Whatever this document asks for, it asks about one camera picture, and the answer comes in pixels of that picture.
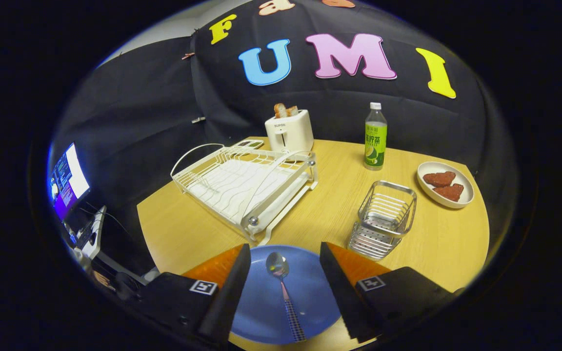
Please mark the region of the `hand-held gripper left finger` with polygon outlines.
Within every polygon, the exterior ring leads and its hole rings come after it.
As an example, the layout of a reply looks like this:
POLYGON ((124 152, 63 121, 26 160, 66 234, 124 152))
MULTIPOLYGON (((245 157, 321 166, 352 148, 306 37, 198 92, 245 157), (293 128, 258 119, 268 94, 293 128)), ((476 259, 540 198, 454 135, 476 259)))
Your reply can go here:
POLYGON ((135 295, 135 311, 185 348, 227 348, 251 266, 237 245, 184 274, 161 273, 135 295))

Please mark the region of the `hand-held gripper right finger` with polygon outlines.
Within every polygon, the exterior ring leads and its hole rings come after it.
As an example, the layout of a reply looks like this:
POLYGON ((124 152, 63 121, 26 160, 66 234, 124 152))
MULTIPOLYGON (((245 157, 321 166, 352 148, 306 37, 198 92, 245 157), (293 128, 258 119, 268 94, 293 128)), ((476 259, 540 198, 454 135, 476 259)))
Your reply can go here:
POLYGON ((389 269, 330 242, 321 243, 320 264, 358 342, 397 337, 457 297, 411 267, 389 269))

